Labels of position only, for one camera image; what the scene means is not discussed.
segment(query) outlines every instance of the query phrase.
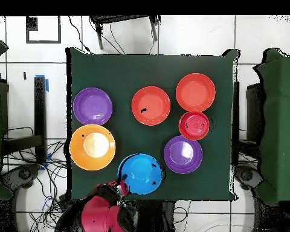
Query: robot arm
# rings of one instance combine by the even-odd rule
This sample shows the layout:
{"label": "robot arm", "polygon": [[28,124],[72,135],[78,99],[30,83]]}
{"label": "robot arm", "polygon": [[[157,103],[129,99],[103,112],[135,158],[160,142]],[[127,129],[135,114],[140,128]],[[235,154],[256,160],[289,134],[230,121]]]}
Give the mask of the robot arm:
{"label": "robot arm", "polygon": [[134,232],[134,222],[129,212],[118,205],[129,194],[126,183],[115,180],[99,184],[84,199],[72,205],[56,225],[55,232],[69,230],[67,225],[78,225],[77,232]]}

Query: purple plate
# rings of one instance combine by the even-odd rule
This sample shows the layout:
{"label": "purple plate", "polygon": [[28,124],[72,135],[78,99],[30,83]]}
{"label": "purple plate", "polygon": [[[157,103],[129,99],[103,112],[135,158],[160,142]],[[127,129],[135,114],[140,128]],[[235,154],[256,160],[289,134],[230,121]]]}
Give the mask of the purple plate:
{"label": "purple plate", "polygon": [[202,162],[202,148],[197,141],[190,141],[183,136],[171,139],[164,148],[164,160],[175,173],[191,173]]}
{"label": "purple plate", "polygon": [[73,102],[74,115],[82,124],[105,124],[112,115],[109,96],[98,88],[81,90]]}

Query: bowl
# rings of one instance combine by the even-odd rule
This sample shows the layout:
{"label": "bowl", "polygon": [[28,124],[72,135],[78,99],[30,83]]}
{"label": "bowl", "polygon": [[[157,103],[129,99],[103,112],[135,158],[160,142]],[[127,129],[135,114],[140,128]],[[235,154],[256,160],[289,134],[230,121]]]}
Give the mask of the bowl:
{"label": "bowl", "polygon": [[200,73],[186,75],[176,87],[178,104],[186,111],[202,112],[208,109],[216,94],[214,83]]}
{"label": "bowl", "polygon": [[103,126],[87,124],[72,134],[69,152],[72,160],[80,168],[100,170],[112,161],[115,155],[115,140]]}
{"label": "bowl", "polygon": [[156,158],[143,153],[127,156],[119,165],[117,176],[137,195],[147,195],[157,190],[164,179],[164,167]]}
{"label": "bowl", "polygon": [[169,96],[161,88],[147,86],[134,95],[131,108],[134,117],[140,123],[154,126],[167,118],[171,102]]}
{"label": "bowl", "polygon": [[202,148],[197,141],[183,136],[172,138],[164,148],[164,160],[170,170],[187,174],[195,171],[202,162]]}
{"label": "bowl", "polygon": [[186,112],[179,119],[178,129],[186,139],[198,141],[207,135],[210,130],[210,122],[207,116],[201,112]]}
{"label": "bowl", "polygon": [[82,124],[103,125],[112,115],[112,102],[101,89],[86,88],[76,95],[73,112]]}

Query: green tabletop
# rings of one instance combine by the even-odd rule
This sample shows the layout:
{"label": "green tabletop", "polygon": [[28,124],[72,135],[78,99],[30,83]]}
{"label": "green tabletop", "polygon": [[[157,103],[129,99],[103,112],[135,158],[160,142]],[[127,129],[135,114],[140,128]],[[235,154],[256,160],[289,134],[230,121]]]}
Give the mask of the green tabletop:
{"label": "green tabletop", "polygon": [[260,144],[261,174],[257,195],[269,205],[290,201],[290,56],[273,48],[255,67],[266,93],[265,129]]}
{"label": "green tabletop", "polygon": [[[70,48],[72,103],[84,88],[97,87],[111,98],[113,113],[104,125],[114,136],[116,153],[112,162],[99,171],[90,172],[72,165],[72,198],[82,198],[102,182],[117,177],[121,160],[133,153],[147,153],[166,167],[161,187],[146,196],[129,195],[127,199],[159,200],[225,200],[234,199],[229,192],[231,153],[231,107],[233,100],[233,62],[237,50],[223,56],[162,55],[89,55]],[[216,98],[204,113],[211,121],[208,135],[199,141],[203,160],[199,168],[187,175],[167,168],[163,150],[166,143],[179,135],[178,121],[185,112],[176,101],[175,89],[187,74],[203,73],[215,84]],[[169,95],[171,111],[156,126],[139,123],[131,111],[131,100],[142,87],[154,85]],[[72,132],[82,124],[72,115]]]}

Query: blue bowl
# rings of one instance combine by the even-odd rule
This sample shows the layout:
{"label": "blue bowl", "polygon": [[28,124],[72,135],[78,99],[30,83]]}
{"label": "blue bowl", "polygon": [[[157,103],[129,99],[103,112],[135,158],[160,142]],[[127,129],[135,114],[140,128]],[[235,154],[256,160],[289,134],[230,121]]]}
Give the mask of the blue bowl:
{"label": "blue bowl", "polygon": [[137,195],[147,195],[159,188],[164,179],[164,167],[156,158],[142,153],[127,156],[117,170],[129,191]]}

